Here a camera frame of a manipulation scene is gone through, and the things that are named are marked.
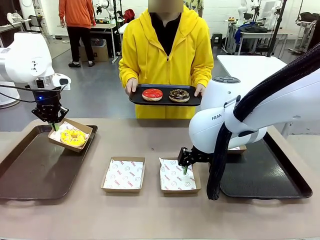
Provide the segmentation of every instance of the person in orange shirt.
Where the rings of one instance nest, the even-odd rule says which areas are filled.
[[[91,47],[90,29],[94,21],[94,7],[91,0],[59,0],[59,17],[61,26],[66,25],[67,27],[70,39],[72,63],[69,63],[69,67],[81,67],[79,63],[80,39],[85,48],[89,67],[93,67],[95,56]]]

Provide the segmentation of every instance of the black shirt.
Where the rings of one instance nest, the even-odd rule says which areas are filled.
[[[170,55],[172,47],[174,45],[176,33],[179,27],[181,13],[175,20],[169,21],[166,26],[158,15],[154,12],[150,12],[151,23],[155,30],[158,41],[162,45],[167,56]]]

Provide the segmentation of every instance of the shoe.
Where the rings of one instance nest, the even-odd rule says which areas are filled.
[[[69,63],[69,68],[81,68],[80,64]]]
[[[96,65],[94,61],[92,63],[89,63],[89,68],[93,67],[94,65]]]

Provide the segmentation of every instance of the hood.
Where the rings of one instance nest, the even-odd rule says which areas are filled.
[[[183,13],[181,15],[181,20],[179,23],[178,30],[181,34],[186,37],[196,26],[198,22],[198,14],[189,10],[186,6],[183,6]],[[149,15],[148,9],[144,11],[139,17],[144,34],[149,41],[158,41],[155,29],[152,27],[151,17]]]

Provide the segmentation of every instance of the donut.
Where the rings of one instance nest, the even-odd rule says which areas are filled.
[[[66,129],[61,133],[60,140],[64,144],[78,148],[86,143],[86,134],[80,130]]]
[[[143,91],[142,97],[148,102],[157,102],[160,101],[163,97],[163,93],[159,89],[149,88]]]
[[[190,95],[186,90],[175,89],[170,91],[169,99],[176,103],[186,103],[190,99]]]

